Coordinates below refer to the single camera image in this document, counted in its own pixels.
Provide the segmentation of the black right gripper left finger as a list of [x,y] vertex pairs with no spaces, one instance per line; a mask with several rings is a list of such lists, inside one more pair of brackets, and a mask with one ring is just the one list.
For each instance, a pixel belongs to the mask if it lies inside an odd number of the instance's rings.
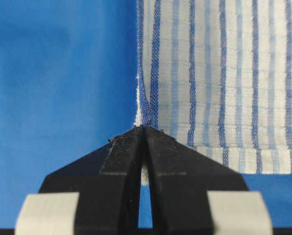
[[130,235],[137,232],[142,129],[48,174],[27,195],[17,235]]

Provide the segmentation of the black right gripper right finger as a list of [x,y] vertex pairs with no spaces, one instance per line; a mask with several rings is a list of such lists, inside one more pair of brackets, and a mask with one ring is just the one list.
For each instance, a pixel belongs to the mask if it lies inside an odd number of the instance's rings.
[[270,235],[261,194],[240,173],[144,127],[154,228],[164,235]]

